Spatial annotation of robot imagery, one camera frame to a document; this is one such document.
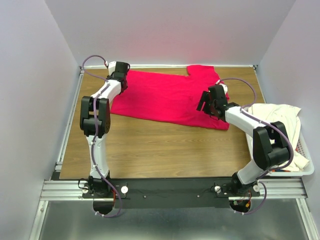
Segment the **pink t-shirt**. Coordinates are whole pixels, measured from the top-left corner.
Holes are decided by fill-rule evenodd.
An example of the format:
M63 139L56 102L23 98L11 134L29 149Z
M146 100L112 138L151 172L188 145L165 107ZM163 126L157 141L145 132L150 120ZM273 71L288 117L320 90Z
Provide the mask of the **pink t-shirt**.
M116 96L111 113L190 127L228 130L229 124L197 110L203 91L220 76L212 66L190 65L187 75L130 70L128 88Z

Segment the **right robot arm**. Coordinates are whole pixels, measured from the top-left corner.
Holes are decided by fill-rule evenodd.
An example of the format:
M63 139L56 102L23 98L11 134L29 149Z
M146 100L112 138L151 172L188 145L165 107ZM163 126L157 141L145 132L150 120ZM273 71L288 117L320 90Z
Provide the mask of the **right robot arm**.
M221 187L224 193L241 196L269 171L293 160L294 150L285 125L260 120L244 107L228 102L223 85L216 84L203 91L196 110L236 126L253 140L252 159Z

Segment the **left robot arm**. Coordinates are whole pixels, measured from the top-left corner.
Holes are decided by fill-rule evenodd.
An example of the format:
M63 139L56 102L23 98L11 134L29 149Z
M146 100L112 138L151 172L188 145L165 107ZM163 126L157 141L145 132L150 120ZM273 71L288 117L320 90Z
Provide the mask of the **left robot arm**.
M106 65L108 76L96 93L83 96L80 104L80 129L83 131L90 156L90 172L87 190L101 198L118 191L110 183L110 169L107 164L106 138L111 127L110 103L127 88L130 64L113 61Z

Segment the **orange garment in basket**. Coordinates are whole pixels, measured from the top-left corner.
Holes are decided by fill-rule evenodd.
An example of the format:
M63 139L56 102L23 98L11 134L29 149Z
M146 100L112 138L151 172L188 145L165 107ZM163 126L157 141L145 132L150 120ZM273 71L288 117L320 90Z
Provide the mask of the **orange garment in basket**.
M285 170L285 169L273 169L271 172L275 172L275 173L291 173L292 171Z

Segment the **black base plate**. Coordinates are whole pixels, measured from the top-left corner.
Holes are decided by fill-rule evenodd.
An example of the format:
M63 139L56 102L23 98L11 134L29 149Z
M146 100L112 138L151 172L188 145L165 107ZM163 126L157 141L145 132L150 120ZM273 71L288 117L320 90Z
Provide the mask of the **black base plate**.
M236 208L260 196L257 183L236 189L231 177L110 178L89 177L79 188L93 209L111 215L119 210L169 208Z

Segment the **aluminium table frame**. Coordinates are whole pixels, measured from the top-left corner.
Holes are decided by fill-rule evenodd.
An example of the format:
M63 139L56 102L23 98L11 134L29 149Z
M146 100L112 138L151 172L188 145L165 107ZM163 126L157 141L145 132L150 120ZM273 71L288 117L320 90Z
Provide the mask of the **aluminium table frame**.
M38 240L317 240L320 231L300 178L270 178L268 198L254 214L228 208L124 210L102 218L82 196L89 148L79 127L80 98L101 80L81 73L62 150L43 183L31 238ZM226 177L243 167L249 151L243 133L188 127L114 115L107 162L114 178Z

